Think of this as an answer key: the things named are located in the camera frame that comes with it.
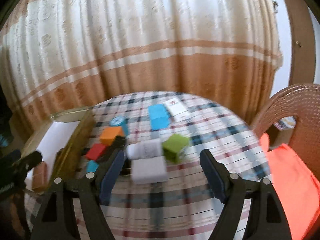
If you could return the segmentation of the orange cloth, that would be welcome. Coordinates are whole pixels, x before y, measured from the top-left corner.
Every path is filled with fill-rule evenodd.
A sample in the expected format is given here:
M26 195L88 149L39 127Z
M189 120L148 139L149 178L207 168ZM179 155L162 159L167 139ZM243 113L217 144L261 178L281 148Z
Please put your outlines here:
M303 239L319 218L319 180L287 144L269 150L267 133L260 137L273 187L281 201L293 239Z

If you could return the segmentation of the plaid tablecloth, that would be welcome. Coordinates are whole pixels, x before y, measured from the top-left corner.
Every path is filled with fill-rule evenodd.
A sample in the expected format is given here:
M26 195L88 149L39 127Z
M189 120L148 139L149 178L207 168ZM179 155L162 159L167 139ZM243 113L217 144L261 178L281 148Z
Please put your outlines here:
M149 108L178 99L190 115L152 129ZM136 185L130 172L119 177L110 203L102 208L116 239L208 239L222 211L200 166L210 150L230 172L247 180L270 178L259 140L231 110L200 96L179 92L137 92L115 96L93 107L96 121L87 147L99 142L113 118L124 117L126 141L159 139L167 161L166 181Z

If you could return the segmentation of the brown wooden door frame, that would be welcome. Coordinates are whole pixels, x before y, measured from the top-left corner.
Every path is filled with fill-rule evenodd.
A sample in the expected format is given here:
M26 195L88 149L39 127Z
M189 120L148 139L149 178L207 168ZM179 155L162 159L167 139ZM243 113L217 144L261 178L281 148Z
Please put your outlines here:
M313 83L316 70L315 33L304 0L284 0L289 16L292 60L289 84Z

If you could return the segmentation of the white power adapter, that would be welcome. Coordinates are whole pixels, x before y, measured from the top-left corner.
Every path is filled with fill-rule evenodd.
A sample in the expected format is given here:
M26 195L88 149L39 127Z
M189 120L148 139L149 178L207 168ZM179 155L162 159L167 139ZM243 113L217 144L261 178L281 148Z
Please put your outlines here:
M164 156L131 161L131 179L135 184L152 184L168 179Z

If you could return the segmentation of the blue cylinder toy block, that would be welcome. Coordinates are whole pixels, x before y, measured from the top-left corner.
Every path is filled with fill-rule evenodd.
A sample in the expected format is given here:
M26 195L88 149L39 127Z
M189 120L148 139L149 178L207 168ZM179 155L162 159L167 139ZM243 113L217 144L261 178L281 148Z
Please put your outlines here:
M111 127L121 127L125 136L129 135L129 129L127 127L127 121L123 116L116 116L110 121Z

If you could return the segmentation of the red toy block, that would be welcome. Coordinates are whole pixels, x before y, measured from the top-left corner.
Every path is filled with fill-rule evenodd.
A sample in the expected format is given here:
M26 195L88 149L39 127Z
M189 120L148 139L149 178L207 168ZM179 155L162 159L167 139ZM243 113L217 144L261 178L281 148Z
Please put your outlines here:
M96 161L102 157L108 149L108 146L104 144L94 144L86 153L85 157L88 160Z

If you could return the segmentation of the orange toy block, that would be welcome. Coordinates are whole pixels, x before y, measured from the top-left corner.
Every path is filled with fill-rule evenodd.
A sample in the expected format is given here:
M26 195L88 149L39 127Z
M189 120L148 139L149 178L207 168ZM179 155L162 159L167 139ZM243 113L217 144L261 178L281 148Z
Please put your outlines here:
M124 137L125 133L120 126L107 127L101 133L99 140L103 145L110 146L117 136Z

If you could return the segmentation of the blue bear toy block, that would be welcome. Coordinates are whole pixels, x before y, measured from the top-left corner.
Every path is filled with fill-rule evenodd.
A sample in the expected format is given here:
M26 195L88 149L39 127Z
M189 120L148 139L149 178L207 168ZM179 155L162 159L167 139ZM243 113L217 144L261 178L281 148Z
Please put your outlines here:
M87 165L86 165L86 173L89 173L89 172L95 172L99 167L99 164L94 161L94 160L90 160L87 162Z

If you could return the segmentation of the green toy block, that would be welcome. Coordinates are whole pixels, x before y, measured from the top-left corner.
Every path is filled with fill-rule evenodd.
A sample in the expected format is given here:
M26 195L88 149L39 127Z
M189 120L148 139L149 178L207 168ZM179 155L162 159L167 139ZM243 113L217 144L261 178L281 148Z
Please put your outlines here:
M173 134L162 143L165 158L173 164L181 161L181 155L188 146L189 138L180 134Z

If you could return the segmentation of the blue rectangular toy block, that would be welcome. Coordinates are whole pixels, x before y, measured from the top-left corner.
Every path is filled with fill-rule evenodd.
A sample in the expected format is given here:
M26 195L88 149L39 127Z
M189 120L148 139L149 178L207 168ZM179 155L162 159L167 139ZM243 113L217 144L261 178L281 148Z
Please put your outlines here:
M149 106L148 114L151 122L152 131L165 129L169 126L170 115L163 104Z

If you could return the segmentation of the white pill bottle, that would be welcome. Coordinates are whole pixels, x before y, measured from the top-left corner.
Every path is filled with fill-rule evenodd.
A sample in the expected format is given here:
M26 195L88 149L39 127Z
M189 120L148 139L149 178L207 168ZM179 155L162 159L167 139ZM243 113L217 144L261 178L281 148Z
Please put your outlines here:
M163 148L160 139L140 141L130 144L126 148L126 156L129 160L148 159L163 155Z

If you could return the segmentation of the beige orange curtain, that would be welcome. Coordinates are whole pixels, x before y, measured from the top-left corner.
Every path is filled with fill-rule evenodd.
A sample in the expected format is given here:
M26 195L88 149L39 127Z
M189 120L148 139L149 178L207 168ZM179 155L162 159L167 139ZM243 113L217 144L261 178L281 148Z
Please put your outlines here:
M272 0L20 0L1 30L1 87L28 130L152 90L251 122L282 63Z

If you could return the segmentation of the white small carton box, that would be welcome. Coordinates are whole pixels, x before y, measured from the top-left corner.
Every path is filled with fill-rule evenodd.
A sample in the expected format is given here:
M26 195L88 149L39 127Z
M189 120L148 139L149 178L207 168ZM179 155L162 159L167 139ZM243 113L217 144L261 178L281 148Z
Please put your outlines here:
M178 98L169 99L164 102L164 105L176 122L188 120L191 117L187 107Z

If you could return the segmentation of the gold metal tray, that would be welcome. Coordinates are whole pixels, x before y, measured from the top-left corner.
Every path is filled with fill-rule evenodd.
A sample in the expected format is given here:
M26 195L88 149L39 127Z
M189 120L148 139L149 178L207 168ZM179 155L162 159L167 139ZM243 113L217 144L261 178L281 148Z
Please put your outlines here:
M85 148L96 121L92 107L74 108L54 113L25 143L22 157L31 152L42 154L47 163L47 187L57 177L71 179L76 174L81 152ZM26 189L31 189L33 169L27 173Z

